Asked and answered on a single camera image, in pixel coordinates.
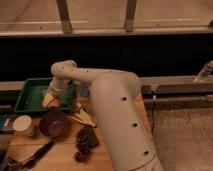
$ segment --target dark background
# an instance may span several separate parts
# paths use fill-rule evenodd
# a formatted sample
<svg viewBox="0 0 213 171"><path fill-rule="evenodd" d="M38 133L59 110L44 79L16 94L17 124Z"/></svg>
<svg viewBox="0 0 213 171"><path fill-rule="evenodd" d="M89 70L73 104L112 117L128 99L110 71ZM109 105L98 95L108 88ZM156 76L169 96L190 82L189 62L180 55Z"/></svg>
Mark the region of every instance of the dark background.
<svg viewBox="0 0 213 171"><path fill-rule="evenodd" d="M54 62L143 76L196 75L213 59L213 34L1 38L0 81L49 77Z"/></svg>

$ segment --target bowl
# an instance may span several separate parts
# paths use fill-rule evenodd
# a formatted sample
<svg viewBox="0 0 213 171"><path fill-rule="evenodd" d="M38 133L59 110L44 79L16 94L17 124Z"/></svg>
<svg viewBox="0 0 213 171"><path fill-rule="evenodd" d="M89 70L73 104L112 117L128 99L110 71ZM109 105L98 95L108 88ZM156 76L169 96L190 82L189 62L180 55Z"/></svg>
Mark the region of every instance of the bowl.
<svg viewBox="0 0 213 171"><path fill-rule="evenodd" d="M64 112L54 110L42 117L39 129L43 135L54 138L62 135L69 127L69 123L69 119Z"/></svg>

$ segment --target bunch of grapes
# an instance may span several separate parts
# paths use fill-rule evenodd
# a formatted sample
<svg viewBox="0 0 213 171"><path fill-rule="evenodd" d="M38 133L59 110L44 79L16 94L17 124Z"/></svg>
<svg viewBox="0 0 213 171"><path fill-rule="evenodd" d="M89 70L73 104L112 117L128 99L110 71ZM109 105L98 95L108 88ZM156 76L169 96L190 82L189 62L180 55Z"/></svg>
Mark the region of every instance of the bunch of grapes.
<svg viewBox="0 0 213 171"><path fill-rule="evenodd" d="M76 148L78 149L78 152L74 155L75 161L85 162L91 153L90 143L85 134L85 127L76 135Z"/></svg>

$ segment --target plastic tray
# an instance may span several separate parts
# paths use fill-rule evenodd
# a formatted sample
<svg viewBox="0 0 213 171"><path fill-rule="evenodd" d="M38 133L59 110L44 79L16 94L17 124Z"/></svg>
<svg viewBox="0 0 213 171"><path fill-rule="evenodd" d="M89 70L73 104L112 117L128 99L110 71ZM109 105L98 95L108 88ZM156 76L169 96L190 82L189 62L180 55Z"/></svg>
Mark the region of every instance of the plastic tray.
<svg viewBox="0 0 213 171"><path fill-rule="evenodd" d="M27 79L17 99L14 113L16 114L43 114L50 109L42 107L43 91L47 90L52 78L33 78ZM65 92L65 96L61 98L63 107L58 110L70 112L72 106L73 82L70 82Z"/></svg>

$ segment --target cup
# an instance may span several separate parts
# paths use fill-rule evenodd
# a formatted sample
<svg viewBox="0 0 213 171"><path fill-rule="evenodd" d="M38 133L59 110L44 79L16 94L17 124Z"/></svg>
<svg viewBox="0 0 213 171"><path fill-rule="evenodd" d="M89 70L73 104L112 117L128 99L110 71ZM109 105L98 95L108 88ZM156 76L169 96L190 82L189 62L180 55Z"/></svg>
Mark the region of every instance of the cup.
<svg viewBox="0 0 213 171"><path fill-rule="evenodd" d="M32 118L28 115L22 115L13 122L13 129L19 135L33 136L35 134L35 126Z"/></svg>

